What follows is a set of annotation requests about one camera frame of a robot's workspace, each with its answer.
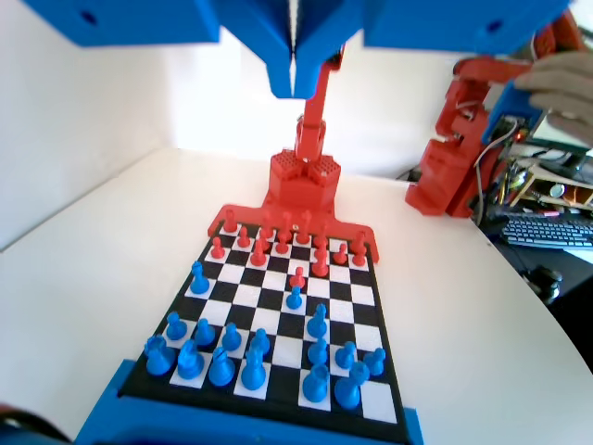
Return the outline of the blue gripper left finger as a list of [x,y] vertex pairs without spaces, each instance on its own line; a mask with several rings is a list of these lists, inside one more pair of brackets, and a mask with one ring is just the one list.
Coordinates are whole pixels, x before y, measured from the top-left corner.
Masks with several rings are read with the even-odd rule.
[[81,47],[217,43],[229,31],[266,65],[271,92],[292,94],[286,1],[28,1]]

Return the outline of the person's bare hand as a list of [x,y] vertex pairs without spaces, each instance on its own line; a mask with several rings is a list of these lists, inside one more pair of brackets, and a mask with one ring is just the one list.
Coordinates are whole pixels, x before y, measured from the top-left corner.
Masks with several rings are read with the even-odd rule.
[[547,111],[551,127],[592,147],[592,52],[563,52],[538,60],[513,81],[530,104]]

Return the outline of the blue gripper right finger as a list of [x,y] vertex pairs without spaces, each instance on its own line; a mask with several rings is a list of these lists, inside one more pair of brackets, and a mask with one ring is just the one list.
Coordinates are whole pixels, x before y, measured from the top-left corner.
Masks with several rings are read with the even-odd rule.
[[315,95],[322,64],[359,31],[371,47],[502,55],[568,6],[563,0],[300,1],[296,97]]

